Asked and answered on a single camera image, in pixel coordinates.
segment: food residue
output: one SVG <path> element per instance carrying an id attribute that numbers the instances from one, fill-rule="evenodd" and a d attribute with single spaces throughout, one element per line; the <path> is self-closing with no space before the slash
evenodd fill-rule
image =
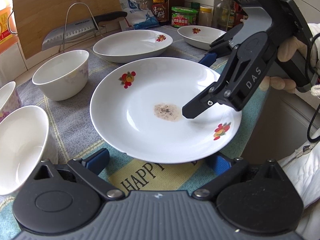
<path id="1" fill-rule="evenodd" d="M 177 122 L 181 119 L 181 109 L 174 104 L 158 104 L 154 107 L 155 116 L 171 122 Z"/>

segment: kitchen knife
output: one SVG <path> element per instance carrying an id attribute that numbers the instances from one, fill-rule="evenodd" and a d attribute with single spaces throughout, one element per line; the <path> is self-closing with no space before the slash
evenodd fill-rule
<path id="1" fill-rule="evenodd" d="M 94 16 L 94 19 L 98 25 L 99 22 L 112 21 L 120 17 L 126 17 L 126 16 L 127 16 L 126 12 L 116 11 L 116 12 Z M 85 20 L 80 20 L 80 21 L 67 24 L 65 41 L 67 42 L 67 41 L 74 40 L 93 30 L 98 30 L 98 27 L 95 26 L 91 17 Z M 47 34 L 47 36 L 44 38 L 42 42 L 42 51 L 46 49 L 50 49 L 57 45 L 62 45 L 63 32 L 64 32 L 64 26 L 54 29 L 49 34 Z"/>

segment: white bowl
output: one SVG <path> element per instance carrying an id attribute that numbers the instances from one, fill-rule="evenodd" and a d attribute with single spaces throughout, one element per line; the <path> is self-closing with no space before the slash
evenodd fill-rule
<path id="1" fill-rule="evenodd" d="M 189 25 L 179 28 L 178 33 L 191 46 L 209 50 L 210 44 L 226 32 L 206 26 Z"/>
<path id="2" fill-rule="evenodd" d="M 38 106 L 25 106 L 0 123 L 0 195 L 15 195 L 37 163 L 58 163 L 49 119 Z"/>
<path id="3" fill-rule="evenodd" d="M 97 86 L 90 102 L 92 123 L 108 144 L 140 160 L 185 163 L 202 159 L 234 137 L 242 113 L 215 104 L 195 119 L 186 119 L 181 109 L 219 76 L 204 65 L 180 58 L 128 63 Z M 168 114 L 162 114 L 176 118 L 174 122 L 156 116 L 161 114 L 159 108 L 165 108 L 159 104 L 174 104 Z"/>
<path id="4" fill-rule="evenodd" d="M 14 110 L 22 106 L 16 83 L 9 82 L 0 89 L 0 122 Z"/>
<path id="5" fill-rule="evenodd" d="M 103 59 L 129 63 L 138 59 L 157 57 L 173 42 L 165 33 L 152 30 L 132 30 L 115 33 L 93 46 L 93 51 Z"/>
<path id="6" fill-rule="evenodd" d="M 44 63 L 33 75 L 32 82 L 51 100 L 61 101 L 79 93 L 88 81 L 86 50 L 73 50 Z"/>

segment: orange container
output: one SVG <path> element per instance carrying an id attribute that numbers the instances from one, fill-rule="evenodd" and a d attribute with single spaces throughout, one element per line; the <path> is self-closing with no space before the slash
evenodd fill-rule
<path id="1" fill-rule="evenodd" d="M 4 52 L 7 48 L 19 41 L 17 34 L 11 34 L 8 29 L 8 17 L 12 12 L 12 7 L 7 0 L 4 0 L 6 8 L 0 10 L 0 53 Z M 17 32 L 13 16 L 9 19 L 10 30 Z"/>

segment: plaid pattern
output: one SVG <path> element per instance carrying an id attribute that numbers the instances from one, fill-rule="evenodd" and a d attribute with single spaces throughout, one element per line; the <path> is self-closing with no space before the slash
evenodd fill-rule
<path id="1" fill-rule="evenodd" d="M 162 54 L 198 62 L 206 51 L 194 48 L 183 41 L 177 29 L 170 26 L 155 28 L 173 38 L 173 44 Z M 177 165 L 146 163 L 128 157 L 106 144 L 95 131 L 89 115 L 89 104 L 94 89 L 110 72 L 121 66 L 103 60 L 89 51 L 89 80 L 74 97 L 60 102 L 51 101 L 29 80 L 18 87 L 22 104 L 37 105 L 48 114 L 56 141 L 59 163 L 71 158 L 91 155 L 102 147 L 110 151 L 110 163 L 99 175 L 124 192 L 128 190 L 177 190 L 194 191 L 215 177 L 203 160 Z M 221 73 L 227 58 L 220 58 L 211 66 Z M 259 116 L 266 93 L 257 90 L 243 109 L 238 133 L 221 152 L 230 158 L 240 156 Z M 0 240 L 16 236 L 20 229 L 12 215 L 13 197 L 0 197 Z"/>

